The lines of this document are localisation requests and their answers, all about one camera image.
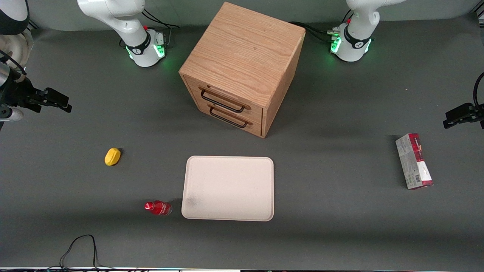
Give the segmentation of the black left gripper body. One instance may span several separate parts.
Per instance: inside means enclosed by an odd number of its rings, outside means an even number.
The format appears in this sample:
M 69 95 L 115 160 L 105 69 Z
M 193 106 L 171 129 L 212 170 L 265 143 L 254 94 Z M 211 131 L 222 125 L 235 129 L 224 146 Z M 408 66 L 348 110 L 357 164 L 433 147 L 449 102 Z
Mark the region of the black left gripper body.
M 474 122 L 479 122 L 479 125 L 481 126 L 482 129 L 484 129 L 484 114 L 483 110 L 481 109 L 480 105 L 471 105 L 470 106 L 470 117 L 469 117 L 469 122 L 474 123 Z

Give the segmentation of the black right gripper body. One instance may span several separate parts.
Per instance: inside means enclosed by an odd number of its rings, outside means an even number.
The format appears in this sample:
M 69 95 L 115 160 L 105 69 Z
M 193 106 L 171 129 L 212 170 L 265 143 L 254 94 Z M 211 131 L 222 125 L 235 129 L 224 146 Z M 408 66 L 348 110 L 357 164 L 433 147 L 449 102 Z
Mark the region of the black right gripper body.
M 38 98 L 41 91 L 35 88 L 29 79 L 18 83 L 7 80 L 0 88 L 0 103 L 9 107 L 22 107 L 36 113 L 41 112 Z

